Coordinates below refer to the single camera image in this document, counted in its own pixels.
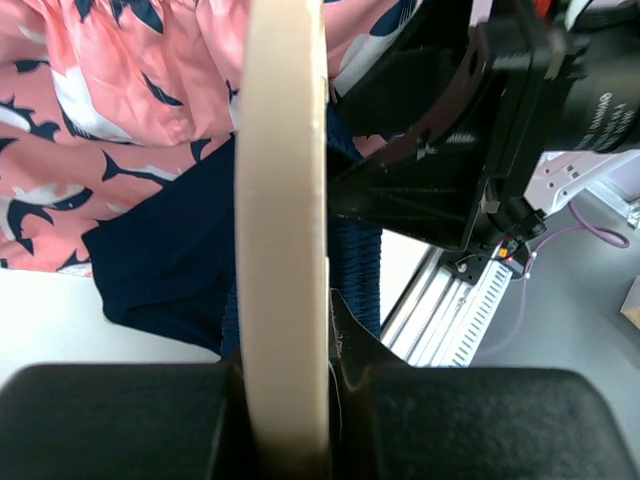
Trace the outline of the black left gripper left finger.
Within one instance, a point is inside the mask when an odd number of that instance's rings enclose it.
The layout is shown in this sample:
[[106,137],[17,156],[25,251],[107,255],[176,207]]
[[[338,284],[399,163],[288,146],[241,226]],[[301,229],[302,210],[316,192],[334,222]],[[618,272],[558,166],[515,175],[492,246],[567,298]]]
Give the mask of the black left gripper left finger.
[[252,479],[227,364],[35,365],[1,389],[4,479]]

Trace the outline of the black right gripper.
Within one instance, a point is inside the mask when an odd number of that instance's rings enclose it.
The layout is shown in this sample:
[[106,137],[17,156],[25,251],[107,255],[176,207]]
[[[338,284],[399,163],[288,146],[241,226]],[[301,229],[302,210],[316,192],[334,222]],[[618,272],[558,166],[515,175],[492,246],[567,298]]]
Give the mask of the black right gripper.
[[470,9],[424,2],[361,79],[337,88],[349,133],[382,145],[331,174],[331,216],[446,250],[538,230],[524,192],[584,76],[585,41],[529,1],[498,1],[474,27]]

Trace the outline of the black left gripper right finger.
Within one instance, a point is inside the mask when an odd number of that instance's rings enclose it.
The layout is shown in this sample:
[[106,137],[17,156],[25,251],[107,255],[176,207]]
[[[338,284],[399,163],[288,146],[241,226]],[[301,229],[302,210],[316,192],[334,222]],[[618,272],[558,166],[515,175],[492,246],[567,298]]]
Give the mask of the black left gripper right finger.
[[578,373],[413,367],[330,297],[338,479],[635,479],[600,392]]

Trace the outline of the navy blue shorts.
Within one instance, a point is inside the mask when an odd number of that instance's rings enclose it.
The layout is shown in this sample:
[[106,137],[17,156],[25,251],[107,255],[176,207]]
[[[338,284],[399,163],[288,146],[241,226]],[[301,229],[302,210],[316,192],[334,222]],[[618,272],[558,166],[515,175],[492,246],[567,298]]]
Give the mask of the navy blue shorts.
[[[328,171],[362,160],[332,102],[327,134]],[[240,347],[231,135],[158,193],[82,236],[109,321],[222,358]],[[328,220],[330,287],[377,339],[381,237],[379,227]]]

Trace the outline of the cream hanger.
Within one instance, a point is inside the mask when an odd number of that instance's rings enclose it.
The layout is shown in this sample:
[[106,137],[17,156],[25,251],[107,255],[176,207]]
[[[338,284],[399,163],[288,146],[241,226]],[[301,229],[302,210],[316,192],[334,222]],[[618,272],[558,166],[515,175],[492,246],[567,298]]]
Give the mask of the cream hanger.
[[327,59],[319,1],[252,4],[235,161],[246,402],[269,479],[331,470]]

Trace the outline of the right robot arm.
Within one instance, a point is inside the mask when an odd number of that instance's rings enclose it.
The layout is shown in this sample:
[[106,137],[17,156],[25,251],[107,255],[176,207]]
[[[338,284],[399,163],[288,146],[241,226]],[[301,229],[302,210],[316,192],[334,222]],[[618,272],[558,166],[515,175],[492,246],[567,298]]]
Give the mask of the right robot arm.
[[328,182],[328,210],[464,251],[543,232],[527,197],[546,151],[639,145],[639,5],[594,9],[497,1],[469,23],[468,1],[399,1],[373,40],[388,46],[337,114],[381,146]]

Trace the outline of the pink shark print shorts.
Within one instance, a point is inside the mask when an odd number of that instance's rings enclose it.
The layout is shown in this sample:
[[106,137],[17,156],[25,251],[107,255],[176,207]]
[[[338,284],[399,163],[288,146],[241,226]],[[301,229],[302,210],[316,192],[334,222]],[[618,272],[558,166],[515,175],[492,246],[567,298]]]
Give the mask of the pink shark print shorts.
[[248,1],[1,5],[1,265],[86,275],[86,232],[237,128]]

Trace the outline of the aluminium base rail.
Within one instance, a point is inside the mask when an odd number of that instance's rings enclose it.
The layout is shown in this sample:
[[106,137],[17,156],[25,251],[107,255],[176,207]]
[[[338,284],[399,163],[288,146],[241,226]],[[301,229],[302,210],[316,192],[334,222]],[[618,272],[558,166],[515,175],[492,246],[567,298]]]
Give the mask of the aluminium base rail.
[[474,288],[439,266],[442,251],[428,246],[383,318],[381,342],[416,367],[464,367],[474,352]]

